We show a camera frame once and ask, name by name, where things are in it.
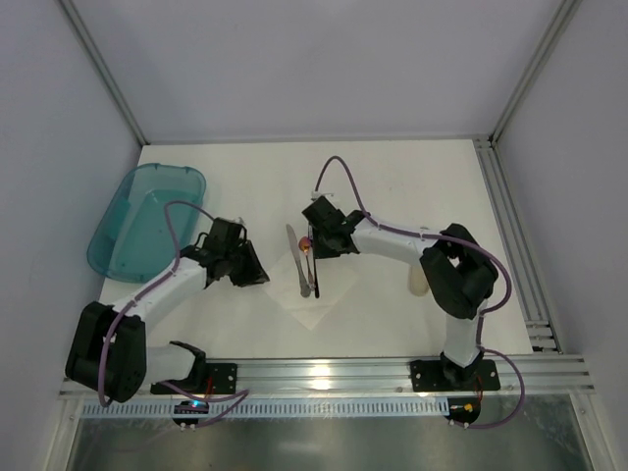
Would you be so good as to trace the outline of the black fork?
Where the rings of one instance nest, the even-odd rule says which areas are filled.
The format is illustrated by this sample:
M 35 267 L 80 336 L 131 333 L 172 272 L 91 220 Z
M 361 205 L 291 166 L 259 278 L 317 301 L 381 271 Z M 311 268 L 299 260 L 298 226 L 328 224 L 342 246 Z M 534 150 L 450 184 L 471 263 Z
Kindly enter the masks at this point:
M 311 248 L 310 254 L 311 254 L 311 259 L 312 259 L 312 271 L 315 277 L 314 295 L 315 295 L 315 298 L 319 299 L 320 298 L 320 285 L 319 285 L 318 271 L 317 271 L 317 260 L 313 257 L 312 248 Z

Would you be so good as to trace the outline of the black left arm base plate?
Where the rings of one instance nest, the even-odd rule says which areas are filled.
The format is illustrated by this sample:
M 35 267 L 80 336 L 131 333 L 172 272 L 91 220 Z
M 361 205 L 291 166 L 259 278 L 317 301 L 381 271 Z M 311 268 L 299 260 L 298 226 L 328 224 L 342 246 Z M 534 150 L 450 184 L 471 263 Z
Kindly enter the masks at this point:
M 236 392 L 237 365 L 204 362 L 192 367 L 184 380 L 168 380 L 176 388 L 196 395 L 233 394 Z

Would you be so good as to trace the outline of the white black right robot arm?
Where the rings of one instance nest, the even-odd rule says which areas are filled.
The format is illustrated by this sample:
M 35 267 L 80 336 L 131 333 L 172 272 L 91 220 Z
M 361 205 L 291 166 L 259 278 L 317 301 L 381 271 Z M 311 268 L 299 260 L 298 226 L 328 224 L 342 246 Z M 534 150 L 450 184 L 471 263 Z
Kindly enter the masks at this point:
M 315 256 L 372 254 L 419 268 L 428 292 L 446 314 L 445 345 L 437 359 L 409 363 L 416 393 L 499 389 L 497 367 L 479 346 L 481 312 L 498 278 L 491 258 L 461 225 L 444 231 L 397 229 L 359 210 L 344 214 L 320 196 L 303 211 L 314 235 Z

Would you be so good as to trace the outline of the iridescent pink spoon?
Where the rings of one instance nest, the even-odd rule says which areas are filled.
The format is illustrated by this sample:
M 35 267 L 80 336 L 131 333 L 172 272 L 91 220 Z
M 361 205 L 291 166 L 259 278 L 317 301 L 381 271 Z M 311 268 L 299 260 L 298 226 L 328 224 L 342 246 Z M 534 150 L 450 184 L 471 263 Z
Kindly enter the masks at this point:
M 298 241 L 298 248 L 303 253 L 305 257 L 306 267 L 307 267 L 307 281 L 312 289 L 315 288 L 315 277 L 310 264 L 310 252 L 311 252 L 311 241 L 307 236 L 303 236 Z

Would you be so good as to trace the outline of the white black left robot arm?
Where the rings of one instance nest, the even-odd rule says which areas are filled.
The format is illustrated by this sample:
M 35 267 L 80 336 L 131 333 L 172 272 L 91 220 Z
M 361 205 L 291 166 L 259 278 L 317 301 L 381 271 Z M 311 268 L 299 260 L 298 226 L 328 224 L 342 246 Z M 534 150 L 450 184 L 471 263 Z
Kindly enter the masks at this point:
M 131 399 L 144 385 L 202 390 L 208 381 L 202 349 L 179 340 L 150 347 L 147 339 L 179 305 L 223 278 L 239 288 L 270 280 L 244 224 L 217 218 L 201 245 L 183 248 L 147 284 L 114 303 L 92 301 L 82 309 L 66 377 L 97 392 L 104 406 Z

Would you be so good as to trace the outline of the silver table knife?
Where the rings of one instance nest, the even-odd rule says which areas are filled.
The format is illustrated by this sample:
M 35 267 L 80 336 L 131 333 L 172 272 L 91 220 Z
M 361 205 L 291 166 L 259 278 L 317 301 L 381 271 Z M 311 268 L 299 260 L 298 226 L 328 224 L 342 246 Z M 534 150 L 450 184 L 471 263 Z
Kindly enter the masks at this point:
M 302 268 L 302 263 L 301 263 L 301 258 L 300 258 L 300 249 L 298 247 L 296 234 L 292 225 L 290 224 L 286 224 L 286 231 L 288 235 L 288 244 L 289 244 L 290 252 L 294 260 L 297 275 L 298 275 L 300 295 L 304 298 L 307 298 L 311 295 L 311 287 L 305 277 L 305 273 Z

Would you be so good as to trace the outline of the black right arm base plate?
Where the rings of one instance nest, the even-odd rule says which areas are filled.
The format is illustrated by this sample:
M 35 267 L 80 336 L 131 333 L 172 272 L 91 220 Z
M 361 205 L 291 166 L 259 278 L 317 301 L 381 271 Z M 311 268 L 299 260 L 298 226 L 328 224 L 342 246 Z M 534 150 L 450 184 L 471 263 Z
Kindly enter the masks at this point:
M 416 393 L 473 392 L 500 390 L 497 366 L 480 354 L 467 367 L 460 367 L 443 355 L 439 359 L 411 361 L 412 389 Z

